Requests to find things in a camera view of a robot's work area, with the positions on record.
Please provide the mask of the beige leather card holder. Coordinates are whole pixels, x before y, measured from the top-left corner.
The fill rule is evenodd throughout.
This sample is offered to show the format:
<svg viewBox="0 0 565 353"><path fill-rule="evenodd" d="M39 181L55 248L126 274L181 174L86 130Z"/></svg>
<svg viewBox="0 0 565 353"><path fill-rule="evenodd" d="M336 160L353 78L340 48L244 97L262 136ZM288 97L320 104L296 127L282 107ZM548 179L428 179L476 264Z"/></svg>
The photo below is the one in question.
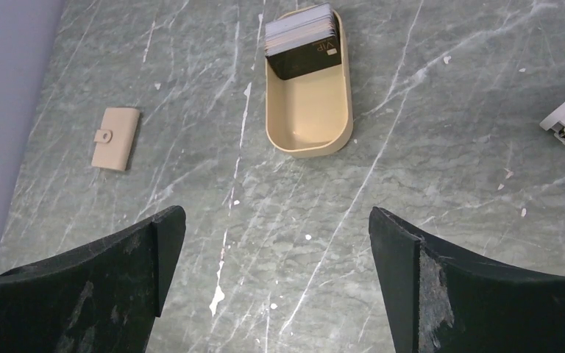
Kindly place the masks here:
<svg viewBox="0 0 565 353"><path fill-rule="evenodd" d="M126 171L141 112L133 107L108 107L96 130L91 165Z"/></svg>

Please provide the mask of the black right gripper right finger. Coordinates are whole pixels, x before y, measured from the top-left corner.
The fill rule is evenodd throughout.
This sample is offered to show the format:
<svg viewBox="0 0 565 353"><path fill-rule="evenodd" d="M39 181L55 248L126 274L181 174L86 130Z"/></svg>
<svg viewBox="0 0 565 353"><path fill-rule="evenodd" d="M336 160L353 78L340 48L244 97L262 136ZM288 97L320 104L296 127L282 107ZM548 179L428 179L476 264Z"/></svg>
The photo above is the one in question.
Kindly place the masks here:
<svg viewBox="0 0 565 353"><path fill-rule="evenodd" d="M381 207L369 237L397 352L565 352L565 276L484 257Z"/></svg>

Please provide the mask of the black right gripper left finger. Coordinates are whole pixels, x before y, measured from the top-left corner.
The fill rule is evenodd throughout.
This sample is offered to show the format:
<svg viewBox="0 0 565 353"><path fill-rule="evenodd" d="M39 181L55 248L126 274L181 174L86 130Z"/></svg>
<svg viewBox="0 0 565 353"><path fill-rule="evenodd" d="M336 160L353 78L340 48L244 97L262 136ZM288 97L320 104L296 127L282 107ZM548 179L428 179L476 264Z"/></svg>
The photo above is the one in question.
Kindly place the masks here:
<svg viewBox="0 0 565 353"><path fill-rule="evenodd" d="M171 206L0 274L0 352L144 352L185 230L184 209Z"/></svg>

